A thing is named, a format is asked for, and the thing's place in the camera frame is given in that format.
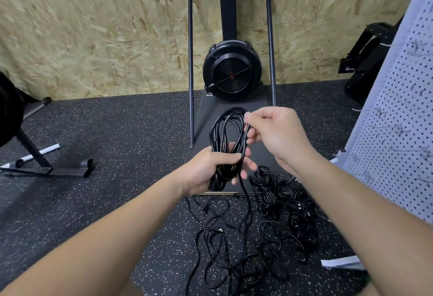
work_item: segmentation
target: white pegboard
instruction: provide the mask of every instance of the white pegboard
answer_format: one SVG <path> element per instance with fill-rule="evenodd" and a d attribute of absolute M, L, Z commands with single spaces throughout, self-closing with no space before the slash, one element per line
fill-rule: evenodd
<path fill-rule="evenodd" d="M 337 165 L 433 224 L 433 0 L 412 0 Z"/>

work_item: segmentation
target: forearm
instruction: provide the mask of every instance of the forearm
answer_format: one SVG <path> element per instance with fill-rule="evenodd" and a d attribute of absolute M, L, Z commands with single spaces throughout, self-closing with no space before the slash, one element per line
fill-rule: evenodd
<path fill-rule="evenodd" d="M 181 199 L 176 171 L 54 249 L 1 296 L 117 295 Z"/>
<path fill-rule="evenodd" d="M 433 228 L 317 155 L 299 178 L 342 233 L 384 295 L 433 288 Z"/>

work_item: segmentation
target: person's right hand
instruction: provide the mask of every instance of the person's right hand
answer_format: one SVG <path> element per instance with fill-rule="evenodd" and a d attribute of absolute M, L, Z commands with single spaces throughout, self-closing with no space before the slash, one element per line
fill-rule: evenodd
<path fill-rule="evenodd" d="M 263 141 L 278 164 L 297 178 L 300 178 L 302 168 L 319 156 L 293 109 L 263 107 L 253 113 L 247 112 L 245 123 L 251 125 L 247 144 Z"/>

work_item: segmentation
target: person's left hand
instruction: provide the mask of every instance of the person's left hand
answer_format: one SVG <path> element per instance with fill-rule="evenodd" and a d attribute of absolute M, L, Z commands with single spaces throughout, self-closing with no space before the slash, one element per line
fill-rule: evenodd
<path fill-rule="evenodd" d="M 246 169 L 255 171 L 257 165 L 250 158 L 251 150 L 245 151 L 241 178 L 247 178 Z M 241 159 L 240 153 L 213 152 L 211 147 L 207 147 L 195 155 L 189 162 L 179 167 L 176 172 L 182 179 L 182 194 L 184 197 L 197 195 L 205 192 L 209 188 L 210 179 L 217 170 L 217 165 L 236 164 Z M 232 184 L 237 183 L 237 178 L 232 180 Z"/>

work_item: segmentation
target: hand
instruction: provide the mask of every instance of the hand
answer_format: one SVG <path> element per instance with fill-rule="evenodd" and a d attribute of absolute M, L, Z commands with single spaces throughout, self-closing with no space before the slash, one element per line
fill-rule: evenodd
<path fill-rule="evenodd" d="M 285 107 L 263 107 L 245 114 L 251 125 L 247 144 L 263 141 L 278 164 L 290 174 L 300 177 L 299 170 L 312 156 L 319 155 L 305 134 L 295 110 Z"/>
<path fill-rule="evenodd" d="M 229 144 L 231 150 L 234 142 Z M 246 169 L 257 170 L 257 165 L 250 158 L 251 150 L 249 148 L 245 151 L 243 161 L 243 169 L 241 171 L 241 178 L 247 178 Z M 189 162 L 179 167 L 176 172 L 182 179 L 182 194 L 184 197 L 190 195 L 197 195 L 209 189 L 210 179 L 214 176 L 217 165 L 223 164 L 236 164 L 241 159 L 240 153 L 223 153 L 213 152 L 211 147 L 207 147 L 195 155 Z M 232 184 L 237 183 L 237 178 L 232 180 Z"/>

